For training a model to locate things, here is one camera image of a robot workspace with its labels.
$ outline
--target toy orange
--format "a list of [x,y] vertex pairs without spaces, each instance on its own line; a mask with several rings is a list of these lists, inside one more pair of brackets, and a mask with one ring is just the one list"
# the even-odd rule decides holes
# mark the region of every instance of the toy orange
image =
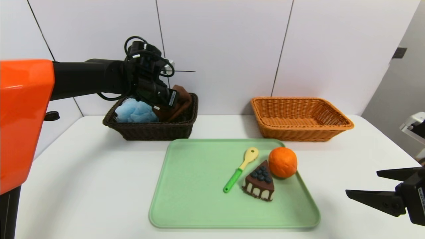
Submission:
[[269,154],[269,167],[274,175],[288,178],[297,171],[297,156],[288,148],[275,148]]

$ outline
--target label sticker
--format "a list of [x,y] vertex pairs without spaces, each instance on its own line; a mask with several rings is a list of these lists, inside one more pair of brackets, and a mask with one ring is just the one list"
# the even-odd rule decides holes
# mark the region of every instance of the label sticker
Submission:
[[176,97],[176,91],[173,91],[173,93],[171,94],[170,102],[168,103],[170,106],[173,106],[175,97]]
[[422,209],[424,210],[424,215],[425,215],[425,196],[424,196],[424,191],[422,188],[418,188],[418,192],[419,192],[419,198],[421,199],[421,203],[422,203]]

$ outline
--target yellow spoon head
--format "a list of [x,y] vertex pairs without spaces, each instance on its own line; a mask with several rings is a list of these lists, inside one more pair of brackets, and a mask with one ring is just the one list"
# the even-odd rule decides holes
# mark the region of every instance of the yellow spoon head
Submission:
[[239,167],[240,169],[244,170],[245,167],[248,165],[248,163],[256,160],[258,158],[259,150],[255,147],[250,147],[245,152],[245,159],[242,165]]

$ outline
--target toy cake slice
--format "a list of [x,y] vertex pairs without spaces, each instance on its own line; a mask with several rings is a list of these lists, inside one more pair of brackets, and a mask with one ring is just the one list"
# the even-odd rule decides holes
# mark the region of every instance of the toy cake slice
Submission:
[[275,185],[267,160],[262,162],[242,183],[242,189],[249,195],[270,202],[273,200]]

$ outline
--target brown cloth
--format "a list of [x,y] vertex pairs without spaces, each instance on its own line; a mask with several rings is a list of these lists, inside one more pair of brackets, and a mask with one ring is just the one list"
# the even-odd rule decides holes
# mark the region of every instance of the brown cloth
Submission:
[[177,116],[179,116],[183,110],[187,109],[192,103],[192,97],[190,94],[183,88],[183,86],[174,85],[173,90],[179,92],[180,96],[177,99],[176,106],[172,109],[165,109],[161,107],[157,110],[153,108],[153,112],[158,116],[160,122],[171,122]]

